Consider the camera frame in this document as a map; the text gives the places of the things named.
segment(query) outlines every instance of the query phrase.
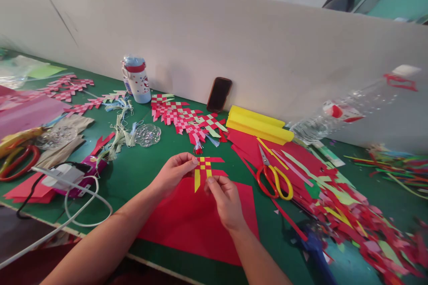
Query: craft table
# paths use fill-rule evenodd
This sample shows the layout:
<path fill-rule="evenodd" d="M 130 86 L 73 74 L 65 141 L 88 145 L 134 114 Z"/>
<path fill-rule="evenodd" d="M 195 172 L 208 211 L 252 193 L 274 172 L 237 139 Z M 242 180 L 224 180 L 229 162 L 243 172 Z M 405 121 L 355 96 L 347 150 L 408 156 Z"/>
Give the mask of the craft table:
<path fill-rule="evenodd" d="M 122 81 L 60 65 L 52 61 L 39 60 L 50 62 L 52 65 L 66 67 L 67 70 L 61 73 L 73 72 L 78 78 L 93 79 L 95 86 L 88 86 L 87 91 L 96 96 L 111 93 L 113 90 L 124 90 Z M 117 72 L 118 74 L 120 73 L 120 61 L 118 61 Z M 38 89 L 54 80 L 55 78 L 27 82 L 21 89 Z M 72 103 L 84 104 L 88 98 L 92 97 L 83 92 L 76 92 L 76 95 L 72 98 Z M 186 101 L 190 103 L 189 108 L 202 110 L 205 114 L 208 113 L 206 105 L 202 103 L 196 103 L 180 97 L 176 97 L 176 101 Z M 133 102 L 133 106 L 134 115 L 128 118 L 129 124 L 142 119 L 144 119 L 144 123 L 152 123 L 151 106 L 149 103 L 141 105 Z M 86 142 L 71 155 L 69 158 L 71 161 L 80 162 L 92 151 L 100 136 L 106 137 L 113 131 L 110 125 L 115 124 L 117 114 L 116 112 L 106 112 L 104 111 L 104 107 L 100 107 L 100 109 L 94 108 L 93 110 L 88 110 L 84 116 L 93 118 L 95 122 L 83 131 Z M 226 117 L 227 113 L 223 112 L 218 118 L 223 119 Z M 118 154 L 118 159 L 110 162 L 108 167 L 101 173 L 99 194 L 113 206 L 114 210 L 119 209 L 130 198 L 149 185 L 169 157 L 177 153 L 185 151 L 191 153 L 193 151 L 193 145 L 190 144 L 187 134 L 176 134 L 173 125 L 167 126 L 161 123 L 160 120 L 155 125 L 162 130 L 161 139 L 158 144 L 152 145 L 149 148 L 143 148 L 139 145 L 133 148 L 123 147 L 122 152 Z M 330 140 L 324 140 L 323 143 L 338 156 L 349 155 L 367 158 L 367 153 L 360 147 L 341 142 L 331 145 L 329 143 Z M 290 225 L 282 216 L 274 212 L 276 210 L 275 206 L 260 190 L 253 176 L 241 162 L 238 155 L 230 148 L 231 143 L 221 143 L 216 148 L 207 140 L 203 146 L 203 156 L 222 157 L 225 160 L 225 163 L 217 164 L 216 169 L 226 171 L 233 181 L 253 187 L 260 241 L 277 264 L 288 275 L 290 280 L 294 284 L 299 285 L 322 284 L 316 269 L 311 265 L 307 265 L 302 251 L 290 243 L 290 239 L 293 237 L 291 236 Z M 342 160 L 346 165 L 339 168 L 340 172 L 369 199 L 372 205 L 379 207 L 385 217 L 393 217 L 398 229 L 413 232 L 413 227 L 416 226 L 413 221 L 414 214 L 417 214 L 422 220 L 428 221 L 426 200 L 411 195 L 396 183 L 383 180 L 376 176 L 370 178 L 370 168 L 355 166 L 349 159 L 344 157 L 342 157 Z M 28 176 L 29 174 L 9 183 L 0 183 L 0 195 L 2 196 L 10 191 Z M 1 196 L 0 203 L 5 206 L 16 210 L 21 205 L 12 203 L 12 200 L 5 200 Z M 89 195 L 86 195 L 84 199 L 75 200 L 70 205 L 71 214 L 75 213 L 87 201 L 88 197 Z M 23 212 L 49 225 L 58 226 L 67 220 L 67 216 L 64 213 L 63 201 L 63 196 L 57 195 L 50 204 L 28 204 Z M 307 219 L 300 209 L 291 202 L 279 200 L 278 203 L 295 222 Z M 106 206 L 102 202 L 94 200 L 79 215 L 78 221 L 81 223 L 95 223 L 103 220 L 107 214 L 108 209 Z M 70 224 L 65 230 L 75 235 L 84 236 L 91 231 L 91 228 Z M 330 265 L 330 268 L 338 283 L 348 285 L 383 284 L 378 274 L 359 254 L 358 249 L 349 242 L 345 242 L 345 246 L 346 250 L 344 253 L 340 252 L 334 243 L 331 243 L 327 249 L 328 254 L 335 260 Z M 210 260 L 140 239 L 134 242 L 128 256 L 193 284 L 247 283 L 241 267 Z M 403 281 L 406 284 L 426 284 L 426 279 L 419 279 L 414 276 L 405 276 Z"/>

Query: floor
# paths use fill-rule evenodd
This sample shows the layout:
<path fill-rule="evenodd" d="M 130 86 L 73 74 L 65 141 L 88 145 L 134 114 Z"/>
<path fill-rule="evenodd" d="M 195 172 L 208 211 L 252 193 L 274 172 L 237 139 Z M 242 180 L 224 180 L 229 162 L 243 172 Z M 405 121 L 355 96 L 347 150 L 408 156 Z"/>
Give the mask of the floor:
<path fill-rule="evenodd" d="M 53 228 L 34 219 L 21 220 L 15 211 L 0 207 L 0 262 L 42 238 Z M 45 248 L 30 252 L 6 268 L 0 270 L 2 285 L 37 285 L 56 266 L 74 244 Z M 42 265 L 37 262 L 43 259 Z M 170 284 L 186 285 L 173 276 L 125 258 L 108 284 Z"/>

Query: plastic bottle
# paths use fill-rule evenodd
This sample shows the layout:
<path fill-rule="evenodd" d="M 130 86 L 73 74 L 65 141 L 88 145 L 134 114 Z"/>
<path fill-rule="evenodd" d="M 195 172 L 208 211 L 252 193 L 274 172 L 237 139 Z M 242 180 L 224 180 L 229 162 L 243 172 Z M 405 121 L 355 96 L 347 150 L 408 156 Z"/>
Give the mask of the plastic bottle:
<path fill-rule="evenodd" d="M 146 75 L 146 61 L 133 55 L 125 55 L 122 61 L 123 82 L 126 90 L 138 103 L 151 101 L 150 86 Z"/>
<path fill-rule="evenodd" d="M 327 100 L 322 108 L 294 124 L 290 131 L 307 144 L 325 138 L 346 123 L 358 121 L 382 106 L 393 103 L 400 90 L 417 91 L 416 83 L 406 78 L 419 71 L 420 68 L 401 65 L 361 90 L 352 91 L 346 97 Z"/>

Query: yellow-handled scissors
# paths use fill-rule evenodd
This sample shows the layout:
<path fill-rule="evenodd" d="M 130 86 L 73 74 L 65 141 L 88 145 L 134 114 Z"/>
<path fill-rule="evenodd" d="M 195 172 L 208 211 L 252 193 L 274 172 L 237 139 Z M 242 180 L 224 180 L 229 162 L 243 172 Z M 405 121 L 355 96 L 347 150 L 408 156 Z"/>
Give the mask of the yellow-handled scissors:
<path fill-rule="evenodd" d="M 284 200 L 291 200 L 293 198 L 293 186 L 291 185 L 291 182 L 289 181 L 289 179 L 287 178 L 287 176 L 285 176 L 278 168 L 274 168 L 270 163 L 268 158 L 266 157 L 262 146 L 259 145 L 260 148 L 260 154 L 262 155 L 262 160 L 263 160 L 263 165 L 259 168 L 259 170 L 257 171 L 257 175 L 256 175 L 256 180 L 261 188 L 261 190 L 270 198 L 278 198 L 281 197 L 281 199 Z M 272 171 L 273 176 L 275 177 L 275 185 L 273 184 L 273 182 L 268 178 L 268 168 Z M 269 191 L 267 190 L 267 188 L 264 186 L 264 184 L 262 183 L 261 179 L 260 179 L 260 174 L 264 173 L 268 183 L 271 185 L 274 194 L 270 194 Z M 278 171 L 278 173 L 281 175 L 282 178 L 284 178 L 285 182 L 287 183 L 288 186 L 288 196 L 285 197 L 282 194 L 281 191 L 281 186 L 280 186 L 280 179 L 278 177 L 278 174 L 276 173 Z"/>

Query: clear plastic bottle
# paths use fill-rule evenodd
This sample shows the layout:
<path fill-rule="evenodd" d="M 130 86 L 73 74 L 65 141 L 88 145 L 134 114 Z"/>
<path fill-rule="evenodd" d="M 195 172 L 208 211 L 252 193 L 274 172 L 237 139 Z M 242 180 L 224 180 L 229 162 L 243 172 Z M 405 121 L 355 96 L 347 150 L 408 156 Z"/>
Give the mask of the clear plastic bottle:
<path fill-rule="evenodd" d="M 307 144 L 314 143 L 341 129 L 344 125 L 358 121 L 385 105 L 392 104 L 400 90 L 417 91 L 415 82 L 408 80 L 420 68 L 401 65 L 361 90 L 350 92 L 346 97 L 327 100 L 322 108 L 308 118 L 294 124 L 296 138 Z"/>

